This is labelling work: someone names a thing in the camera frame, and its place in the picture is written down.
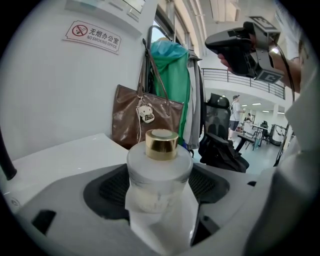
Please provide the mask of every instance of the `bag charm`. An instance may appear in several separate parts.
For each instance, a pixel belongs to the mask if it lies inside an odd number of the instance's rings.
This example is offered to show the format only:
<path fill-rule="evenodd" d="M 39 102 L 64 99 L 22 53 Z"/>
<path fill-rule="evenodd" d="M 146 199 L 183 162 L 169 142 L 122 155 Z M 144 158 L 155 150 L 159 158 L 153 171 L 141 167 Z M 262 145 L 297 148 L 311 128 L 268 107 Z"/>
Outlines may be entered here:
<path fill-rule="evenodd" d="M 150 103 L 140 106 L 138 111 L 139 116 L 146 124 L 149 124 L 155 120 L 155 115 L 153 114 L 152 105 Z"/>
<path fill-rule="evenodd" d="M 136 138 L 138 140 L 138 143 L 141 140 L 141 123 L 140 123 L 140 117 L 142 118 L 142 120 L 146 123 L 149 124 L 151 123 L 153 120 L 155 120 L 155 115 L 153 114 L 153 110 L 152 110 L 152 105 L 150 103 L 148 103 L 147 105 L 145 105 L 143 103 L 143 97 L 142 96 L 138 96 L 139 101 L 138 104 L 135 107 L 135 111 L 136 111 L 136 115 L 138 117 L 138 122 L 139 122 L 139 133 L 137 133 Z"/>

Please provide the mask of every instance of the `chair backrest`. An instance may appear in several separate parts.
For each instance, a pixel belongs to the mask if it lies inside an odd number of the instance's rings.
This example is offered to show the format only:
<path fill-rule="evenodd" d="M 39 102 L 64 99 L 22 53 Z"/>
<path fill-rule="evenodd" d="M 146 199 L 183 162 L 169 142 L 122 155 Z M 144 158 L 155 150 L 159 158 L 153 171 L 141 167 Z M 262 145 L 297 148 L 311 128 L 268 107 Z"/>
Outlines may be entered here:
<path fill-rule="evenodd" d="M 243 131 L 249 135 L 254 135 L 255 131 L 252 129 L 252 126 L 248 122 L 244 122 Z"/>
<path fill-rule="evenodd" d="M 268 123 L 266 121 L 263 121 L 263 123 L 260 125 L 260 127 L 268 129 Z M 262 135 L 263 136 L 267 136 L 268 135 L 268 130 L 263 129 L 262 130 Z"/>
<path fill-rule="evenodd" d="M 205 133 L 212 133 L 225 140 L 228 139 L 230 109 L 226 97 L 211 93 L 206 106 Z"/>

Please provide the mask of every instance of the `no smoking sign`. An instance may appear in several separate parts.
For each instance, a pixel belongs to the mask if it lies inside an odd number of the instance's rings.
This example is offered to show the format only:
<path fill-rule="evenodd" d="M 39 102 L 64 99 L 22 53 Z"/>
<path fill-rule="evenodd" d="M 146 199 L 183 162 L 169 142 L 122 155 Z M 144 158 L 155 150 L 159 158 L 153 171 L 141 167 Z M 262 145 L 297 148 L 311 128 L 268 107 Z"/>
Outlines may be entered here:
<path fill-rule="evenodd" d="M 76 25 L 72 29 L 72 34 L 74 34 L 76 37 L 82 37 L 86 33 L 88 33 L 88 28 L 84 25 Z"/>
<path fill-rule="evenodd" d="M 121 37 L 102 27 L 77 20 L 69 27 L 63 40 L 82 43 L 119 54 Z"/>

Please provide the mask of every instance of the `person's arm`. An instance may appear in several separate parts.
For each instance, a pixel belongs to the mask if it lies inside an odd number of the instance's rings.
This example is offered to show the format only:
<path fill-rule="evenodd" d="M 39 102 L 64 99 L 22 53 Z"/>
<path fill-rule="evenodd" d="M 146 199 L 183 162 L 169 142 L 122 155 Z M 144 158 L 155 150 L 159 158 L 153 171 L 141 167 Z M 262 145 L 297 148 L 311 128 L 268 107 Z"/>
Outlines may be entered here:
<path fill-rule="evenodd" d="M 244 111 L 243 109 L 241 109 L 241 107 L 240 107 L 240 103 L 236 103 L 235 104 L 235 111 L 237 111 L 237 112 L 239 112 L 239 113 L 245 113 L 246 111 Z"/>
<path fill-rule="evenodd" d="M 289 88 L 291 88 L 287 68 L 286 68 L 286 65 L 285 65 L 283 59 L 281 58 L 281 55 L 279 55 L 275 52 L 270 52 L 269 54 L 273 60 L 273 67 L 277 70 L 283 71 L 283 73 L 284 73 L 284 76 L 281 79 L 281 82 L 283 82 L 285 86 L 288 86 Z M 231 69 L 228 61 L 225 59 L 225 57 L 221 53 L 218 54 L 218 58 L 221 60 L 221 63 L 227 67 L 227 70 L 232 72 L 232 69 Z M 287 59 L 286 62 L 288 63 L 289 70 L 291 73 L 294 91 L 297 93 L 300 93 L 301 67 L 299 64 L 297 64 L 296 61 L 293 62 L 293 61 Z"/>

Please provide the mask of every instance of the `ceiling light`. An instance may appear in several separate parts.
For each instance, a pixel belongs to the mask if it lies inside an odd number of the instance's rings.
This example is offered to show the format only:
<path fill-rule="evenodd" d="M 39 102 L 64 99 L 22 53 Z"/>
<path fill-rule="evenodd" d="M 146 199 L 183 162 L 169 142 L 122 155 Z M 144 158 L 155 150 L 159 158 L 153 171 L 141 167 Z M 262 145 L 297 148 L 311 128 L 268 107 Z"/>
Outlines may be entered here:
<path fill-rule="evenodd" d="M 279 49 L 276 48 L 276 47 L 275 47 L 275 48 L 272 48 L 271 51 L 274 52 L 275 54 L 278 54 L 278 53 L 279 53 Z"/>

